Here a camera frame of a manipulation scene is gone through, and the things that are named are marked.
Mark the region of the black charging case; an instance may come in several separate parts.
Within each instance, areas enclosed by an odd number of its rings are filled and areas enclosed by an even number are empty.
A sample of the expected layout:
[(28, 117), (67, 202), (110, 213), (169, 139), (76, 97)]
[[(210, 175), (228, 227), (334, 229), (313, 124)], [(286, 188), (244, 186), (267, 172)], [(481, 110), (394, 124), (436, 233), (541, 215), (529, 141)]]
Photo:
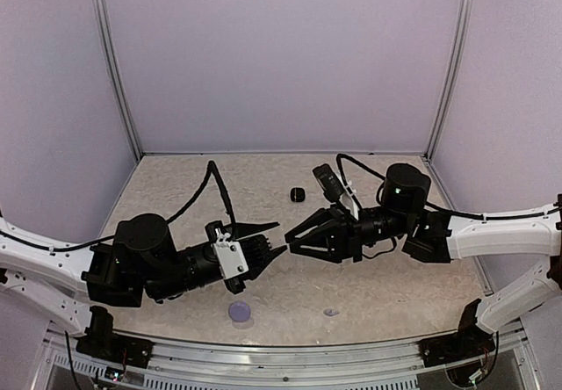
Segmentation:
[(306, 199), (306, 191), (302, 187), (293, 187), (290, 189), (290, 200), (293, 203), (301, 203)]

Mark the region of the purple charging case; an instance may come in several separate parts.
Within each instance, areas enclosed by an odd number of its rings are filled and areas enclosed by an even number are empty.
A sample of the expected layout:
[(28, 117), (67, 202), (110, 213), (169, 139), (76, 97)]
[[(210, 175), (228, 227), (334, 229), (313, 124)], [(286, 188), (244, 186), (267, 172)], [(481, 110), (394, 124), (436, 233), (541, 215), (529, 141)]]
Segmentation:
[(251, 307), (244, 301), (231, 303), (227, 312), (231, 321), (235, 323), (244, 323), (252, 318)]

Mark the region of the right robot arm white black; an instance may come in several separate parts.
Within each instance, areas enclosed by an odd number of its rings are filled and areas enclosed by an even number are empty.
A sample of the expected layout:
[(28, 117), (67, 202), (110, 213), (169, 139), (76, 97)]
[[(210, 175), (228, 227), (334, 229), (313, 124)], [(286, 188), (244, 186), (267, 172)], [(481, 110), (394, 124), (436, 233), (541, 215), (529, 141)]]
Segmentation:
[(511, 213), (461, 213), (428, 202), (429, 176), (395, 163), (381, 177), (378, 203), (361, 207), (342, 173), (327, 164), (314, 177), (329, 201), (285, 234), (291, 253), (339, 264), (365, 258), (364, 248), (402, 240), (402, 250), (422, 263), (448, 264), (474, 256), (535, 254), (541, 260), (498, 292), (465, 307), (449, 340), (457, 358), (468, 358), (484, 336), (561, 294), (561, 204)]

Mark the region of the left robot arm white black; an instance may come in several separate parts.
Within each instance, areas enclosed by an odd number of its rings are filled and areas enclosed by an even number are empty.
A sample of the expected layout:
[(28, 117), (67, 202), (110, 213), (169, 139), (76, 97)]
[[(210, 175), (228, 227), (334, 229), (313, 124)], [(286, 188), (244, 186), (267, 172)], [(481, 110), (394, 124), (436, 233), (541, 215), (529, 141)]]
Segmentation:
[(155, 213), (121, 221), (113, 236), (64, 243), (1, 222), (1, 290), (45, 315), (72, 336), (95, 322), (111, 323), (107, 307), (139, 308), (221, 282), (242, 293), (286, 246), (265, 232), (277, 223), (206, 225), (205, 242), (178, 249), (169, 223)]

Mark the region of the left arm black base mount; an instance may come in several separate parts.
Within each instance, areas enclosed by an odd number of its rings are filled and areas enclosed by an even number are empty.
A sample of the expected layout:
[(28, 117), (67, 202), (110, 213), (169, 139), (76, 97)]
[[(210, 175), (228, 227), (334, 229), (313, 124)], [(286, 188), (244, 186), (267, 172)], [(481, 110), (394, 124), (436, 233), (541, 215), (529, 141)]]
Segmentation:
[(79, 353), (142, 369), (148, 367), (154, 343), (148, 339), (125, 336), (113, 330), (113, 316), (104, 307), (90, 308), (90, 325), (76, 339)]

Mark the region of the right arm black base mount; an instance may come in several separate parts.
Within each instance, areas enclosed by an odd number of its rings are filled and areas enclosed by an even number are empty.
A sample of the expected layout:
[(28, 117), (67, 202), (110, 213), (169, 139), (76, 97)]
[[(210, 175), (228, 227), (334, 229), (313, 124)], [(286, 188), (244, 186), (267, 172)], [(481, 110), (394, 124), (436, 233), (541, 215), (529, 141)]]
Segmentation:
[(465, 307), (456, 331), (425, 338), (418, 343), (425, 367), (454, 363), (496, 350), (494, 334), (477, 326), (477, 307), (480, 302), (481, 299), (476, 299)]

